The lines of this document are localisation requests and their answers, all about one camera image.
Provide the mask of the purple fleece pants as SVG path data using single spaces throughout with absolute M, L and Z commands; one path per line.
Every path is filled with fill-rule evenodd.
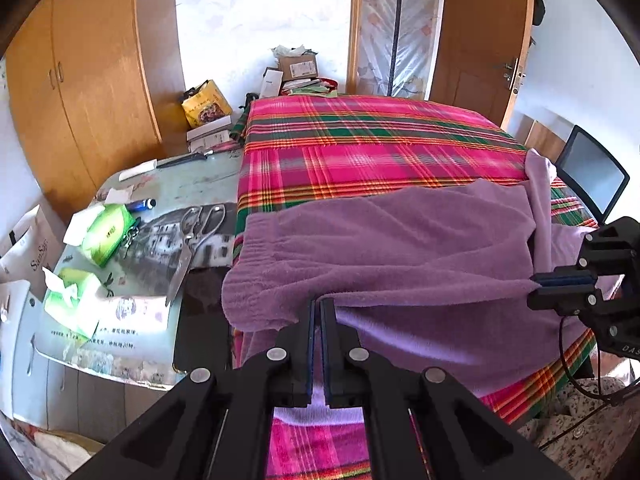
M 410 186 L 251 214 L 221 293 L 242 358 L 331 299 L 364 348 L 406 370 L 441 367 L 476 396 L 551 364 L 585 333 L 526 304 L 533 275 L 574 264 L 585 236 L 552 221 L 552 174 L 529 152 L 516 185 Z

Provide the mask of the dark tablet screen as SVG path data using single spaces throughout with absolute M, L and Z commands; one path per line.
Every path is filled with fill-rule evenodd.
M 606 221 L 630 181 L 611 152 L 578 125 L 570 132 L 555 167 L 599 224 Z

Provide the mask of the black smartphone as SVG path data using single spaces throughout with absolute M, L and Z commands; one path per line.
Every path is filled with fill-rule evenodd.
M 188 273 L 182 288 L 174 369 L 183 374 L 198 367 L 212 373 L 230 370 L 231 327 L 221 302 L 222 282 L 229 272 L 225 266 L 195 269 Z

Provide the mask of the white purple tube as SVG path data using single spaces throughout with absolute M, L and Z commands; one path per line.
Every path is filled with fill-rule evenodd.
M 169 306 L 165 296 L 119 296 L 101 301 L 99 328 L 158 334 L 167 330 Z

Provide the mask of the green tissue pack near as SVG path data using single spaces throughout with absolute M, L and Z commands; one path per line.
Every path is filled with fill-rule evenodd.
M 88 271 L 64 268 L 55 274 L 43 269 L 47 292 L 43 309 L 58 324 L 73 333 L 91 339 L 98 328 L 106 289 Z

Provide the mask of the green tissue pack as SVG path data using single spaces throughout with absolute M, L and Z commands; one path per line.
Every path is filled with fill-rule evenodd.
M 91 339 L 98 328 L 106 289 L 88 271 L 64 268 L 55 274 L 43 269 L 47 292 L 43 309 L 58 324 L 73 333 Z
M 104 268 L 133 226 L 134 217 L 125 205 L 96 203 L 72 215 L 63 243 Z

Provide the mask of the white bedside cabinet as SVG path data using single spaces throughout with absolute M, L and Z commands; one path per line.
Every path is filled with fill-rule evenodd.
M 29 281 L 1 285 L 1 411 L 47 429 L 48 364 L 35 347 L 41 311 Z

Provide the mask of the steel kitchen scissors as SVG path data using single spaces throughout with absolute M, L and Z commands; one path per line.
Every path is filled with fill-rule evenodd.
M 183 214 L 179 222 L 181 250 L 165 298 L 166 307 L 169 307 L 178 295 L 198 248 L 217 233 L 226 217 L 227 208 L 224 204 L 192 206 Z

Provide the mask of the key bunch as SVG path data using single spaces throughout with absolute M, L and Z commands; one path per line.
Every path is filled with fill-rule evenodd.
M 127 231 L 124 238 L 122 239 L 122 244 L 120 244 L 118 252 L 123 259 L 125 259 L 128 256 L 129 249 L 132 243 L 134 242 L 134 240 L 136 239 L 136 237 L 138 236 L 139 231 L 140 231 L 139 226 L 135 224 Z

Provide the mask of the printed table mat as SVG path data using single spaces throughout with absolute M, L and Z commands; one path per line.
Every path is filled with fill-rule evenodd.
M 133 200 L 156 200 L 153 209 L 139 212 L 140 231 L 128 256 L 123 259 L 118 248 L 104 268 L 99 268 L 68 246 L 55 269 L 73 268 L 96 274 L 110 298 L 166 296 L 181 249 L 180 218 L 192 206 L 219 204 L 227 208 L 226 220 L 216 235 L 200 247 L 193 264 L 198 268 L 230 266 L 241 164 L 241 150 L 232 150 L 124 182 L 119 182 L 117 176 L 110 177 L 100 189 L 102 194 L 129 190 Z M 158 334 L 98 327 L 96 334 L 85 340 L 43 314 L 35 347 L 40 356 L 80 372 L 123 384 L 168 390 L 182 377 L 174 369 L 180 302 L 176 299 L 169 306 L 167 330 Z

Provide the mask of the green tissue pack far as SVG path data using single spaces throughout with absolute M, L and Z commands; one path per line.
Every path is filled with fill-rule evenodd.
M 134 217 L 125 205 L 96 203 L 72 215 L 63 243 L 104 268 L 133 226 Z

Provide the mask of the blue lighter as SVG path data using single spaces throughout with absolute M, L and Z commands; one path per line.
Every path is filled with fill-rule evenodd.
M 135 200 L 126 205 L 129 212 L 141 212 L 151 210 L 155 207 L 156 200 L 154 198 L 145 198 L 144 200 Z

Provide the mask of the white paper shopping bag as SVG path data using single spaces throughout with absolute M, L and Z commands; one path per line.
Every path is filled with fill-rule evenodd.
M 52 271 L 63 251 L 42 208 L 37 205 L 1 237 L 1 281 L 28 281 L 30 292 L 43 300 L 47 291 L 43 268 Z

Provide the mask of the wooden door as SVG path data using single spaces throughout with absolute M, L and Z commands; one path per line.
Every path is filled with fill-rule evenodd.
M 505 127 L 533 14 L 534 0 L 352 0 L 346 91 L 462 107 Z

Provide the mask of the pink green plaid cloth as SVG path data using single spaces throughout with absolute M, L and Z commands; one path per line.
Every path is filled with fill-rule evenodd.
M 477 112 L 426 101 L 284 96 L 254 101 L 234 130 L 244 141 L 233 263 L 242 258 L 252 214 L 315 200 L 442 188 L 485 179 L 526 180 L 526 148 Z M 596 222 L 550 166 L 549 219 L 560 226 Z M 506 422 L 528 422 L 568 381 L 561 362 L 493 386 L 482 401 Z M 272 426 L 268 479 L 371 479 L 360 422 L 285 422 Z

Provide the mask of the yellow gift bag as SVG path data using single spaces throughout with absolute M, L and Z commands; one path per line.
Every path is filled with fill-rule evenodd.
M 183 93 L 181 106 L 192 129 L 232 114 L 232 108 L 215 81 L 207 79 Z

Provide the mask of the cardboard parcel box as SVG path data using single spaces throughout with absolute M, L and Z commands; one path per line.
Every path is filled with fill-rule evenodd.
M 278 61 L 278 70 L 283 74 L 284 82 L 318 77 L 317 61 L 314 54 L 282 56 Z

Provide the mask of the white small box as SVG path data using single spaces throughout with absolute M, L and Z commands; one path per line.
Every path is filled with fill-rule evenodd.
M 267 68 L 262 75 L 262 85 L 258 93 L 259 99 L 271 99 L 280 94 L 283 72 L 277 68 Z

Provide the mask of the wooden wardrobe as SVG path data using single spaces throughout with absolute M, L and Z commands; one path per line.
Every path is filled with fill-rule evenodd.
M 186 152 L 176 0 L 40 0 L 6 74 L 18 140 L 62 220 L 116 172 Z

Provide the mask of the white handled knife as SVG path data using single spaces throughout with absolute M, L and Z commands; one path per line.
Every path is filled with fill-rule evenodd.
M 173 166 L 179 166 L 182 164 L 187 164 L 188 162 L 199 162 L 200 160 L 206 160 L 207 155 L 200 152 L 193 152 L 190 154 L 165 159 L 165 160 L 157 160 L 152 159 L 147 162 L 142 162 L 142 164 L 138 166 L 134 166 L 132 168 L 126 169 L 122 171 L 118 175 L 119 182 L 124 182 L 126 180 L 132 179 L 137 176 L 141 176 L 142 174 L 147 174 L 148 172 L 157 170 L 157 169 L 165 169 Z

